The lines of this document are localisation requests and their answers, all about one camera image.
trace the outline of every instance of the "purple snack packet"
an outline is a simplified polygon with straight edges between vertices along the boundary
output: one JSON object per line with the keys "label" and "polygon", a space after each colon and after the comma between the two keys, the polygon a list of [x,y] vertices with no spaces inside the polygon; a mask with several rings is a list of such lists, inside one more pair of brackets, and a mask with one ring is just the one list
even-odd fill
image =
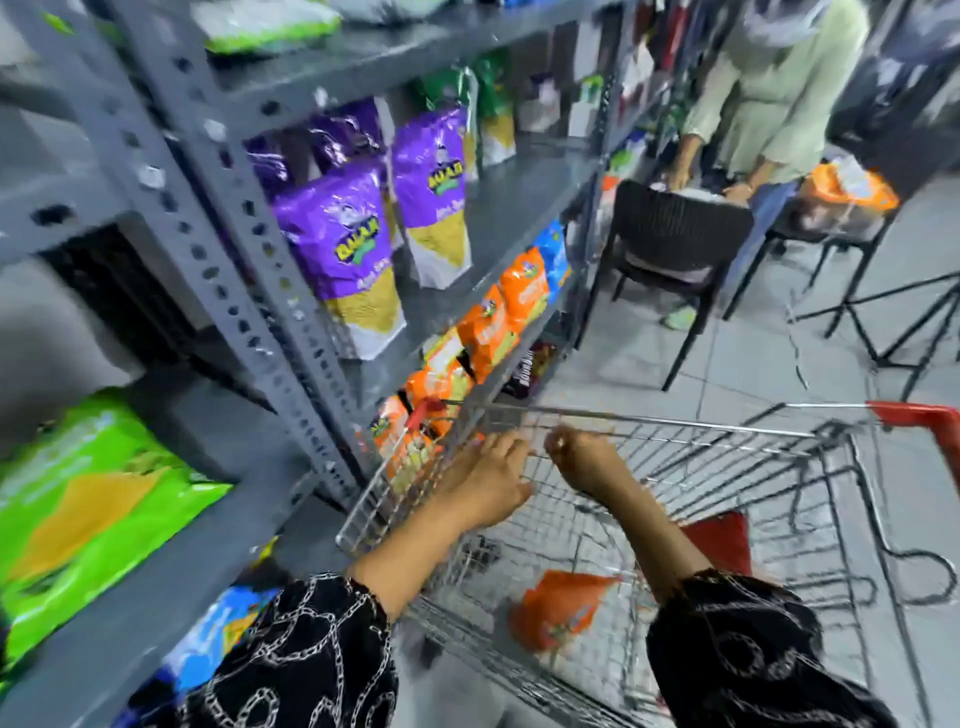
{"label": "purple snack packet", "polygon": [[253,166],[253,173],[260,181],[268,200],[290,188],[290,168],[280,152],[279,144],[268,136],[255,136],[245,141],[244,146],[247,148],[247,159]]}
{"label": "purple snack packet", "polygon": [[420,285],[446,288],[470,267],[462,107],[429,111],[396,134],[392,168]]}
{"label": "purple snack packet", "polygon": [[274,214],[317,297],[345,325],[344,356],[372,359],[405,321],[375,161],[277,198]]}

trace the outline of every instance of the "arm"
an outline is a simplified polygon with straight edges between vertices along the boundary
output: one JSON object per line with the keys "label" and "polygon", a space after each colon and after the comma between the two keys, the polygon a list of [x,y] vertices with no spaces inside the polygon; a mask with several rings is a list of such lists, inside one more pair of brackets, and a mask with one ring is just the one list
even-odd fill
{"label": "arm", "polygon": [[646,486],[634,480],[606,437],[561,426],[550,434],[546,446],[566,482],[596,499],[620,523],[658,604],[666,602],[684,579],[710,569],[707,557]]}
{"label": "arm", "polygon": [[520,480],[529,448],[515,432],[466,446],[444,472],[437,493],[357,559],[347,576],[373,592],[387,618],[396,620],[461,535],[503,521],[530,497],[532,486]]}

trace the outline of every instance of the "metal shelf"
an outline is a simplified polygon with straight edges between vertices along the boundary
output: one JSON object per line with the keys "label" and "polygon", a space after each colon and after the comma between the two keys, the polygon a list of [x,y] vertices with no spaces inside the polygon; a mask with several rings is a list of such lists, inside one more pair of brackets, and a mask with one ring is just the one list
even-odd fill
{"label": "metal shelf", "polygon": [[236,485],[40,646],[0,725],[110,725],[316,481],[275,415],[206,379],[153,371],[129,395],[164,444]]}
{"label": "metal shelf", "polygon": [[0,266],[131,209],[76,124],[0,104],[0,129]]}
{"label": "metal shelf", "polygon": [[307,50],[218,71],[227,95],[225,118],[242,138],[292,126],[317,110],[318,99],[321,107],[333,107],[371,96],[615,4],[457,5],[398,29],[345,24]]}
{"label": "metal shelf", "polygon": [[443,291],[398,277],[406,328],[373,361],[342,362],[366,420],[372,420],[383,398],[422,368],[420,347],[426,340],[455,326],[516,256],[573,202],[596,170],[597,159],[584,152],[521,138],[517,156],[491,169],[468,191],[472,267]]}

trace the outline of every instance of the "hand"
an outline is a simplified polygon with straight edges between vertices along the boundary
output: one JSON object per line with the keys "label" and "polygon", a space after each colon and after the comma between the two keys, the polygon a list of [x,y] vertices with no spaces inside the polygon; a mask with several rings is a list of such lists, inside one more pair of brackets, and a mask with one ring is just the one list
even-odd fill
{"label": "hand", "polygon": [[731,184],[727,187],[727,189],[723,191],[723,194],[724,197],[732,203],[745,206],[750,201],[750,198],[754,196],[754,188],[746,182],[738,182],[737,184]]}
{"label": "hand", "polygon": [[671,192],[683,189],[690,184],[690,168],[673,168],[666,174],[666,186]]}
{"label": "hand", "polygon": [[615,489],[636,485],[627,464],[604,435],[560,425],[545,447],[566,482],[576,491],[609,505]]}
{"label": "hand", "polygon": [[465,531],[500,523],[534,492],[520,479],[529,452],[530,443],[515,430],[467,445],[441,477],[437,498]]}

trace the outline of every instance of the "snack packet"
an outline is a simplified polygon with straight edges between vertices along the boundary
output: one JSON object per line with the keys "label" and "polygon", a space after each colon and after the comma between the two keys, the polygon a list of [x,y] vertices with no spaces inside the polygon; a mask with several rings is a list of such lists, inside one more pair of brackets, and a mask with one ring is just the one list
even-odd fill
{"label": "snack packet", "polygon": [[534,243],[543,258],[543,270],[546,273],[546,284],[550,289],[549,303],[557,300],[560,289],[564,287],[570,275],[570,266],[566,262],[566,244],[564,243],[564,227],[559,220],[554,220],[537,238]]}
{"label": "snack packet", "polygon": [[450,66],[417,83],[418,92],[423,96],[424,105],[431,111],[448,109],[460,105],[467,110],[463,123],[458,125],[457,133],[464,141],[464,179],[475,182],[477,171],[477,96],[479,84],[476,74],[469,67]]}
{"label": "snack packet", "polygon": [[508,65],[509,50],[506,48],[485,53],[473,65],[480,83],[477,115],[485,168],[516,154],[514,102],[505,86]]}
{"label": "snack packet", "polygon": [[394,192],[414,276],[424,288],[446,288],[471,264],[464,145],[456,131],[463,114],[460,108],[428,112],[394,140]]}
{"label": "snack packet", "polygon": [[[439,400],[463,401],[473,387],[467,371],[457,361],[464,350],[456,328],[450,329],[427,353],[426,364],[407,379],[406,393],[411,406],[416,407],[427,397]],[[440,412],[430,413],[427,423],[441,437],[453,427],[460,407],[450,404]]]}
{"label": "snack packet", "polygon": [[500,276],[510,328],[519,335],[543,313],[550,287],[543,272],[543,257],[536,248],[521,253]]}
{"label": "snack packet", "polygon": [[403,436],[407,425],[407,408],[403,406],[400,397],[390,395],[380,405],[376,420],[370,427],[373,443],[381,457],[385,457],[396,442]]}
{"label": "snack packet", "polygon": [[68,409],[0,465],[6,669],[229,489],[161,445],[119,390]]}
{"label": "snack packet", "polygon": [[531,652],[563,647],[586,632],[604,593],[617,579],[549,570],[510,610],[510,632]]}
{"label": "snack packet", "polygon": [[406,326],[379,167],[356,161],[274,203],[304,275],[340,325],[344,358],[375,358]]}
{"label": "snack packet", "polygon": [[496,284],[457,325],[457,332],[470,355],[473,376],[477,384],[483,384],[496,365],[516,346],[517,334],[507,324],[503,294]]}

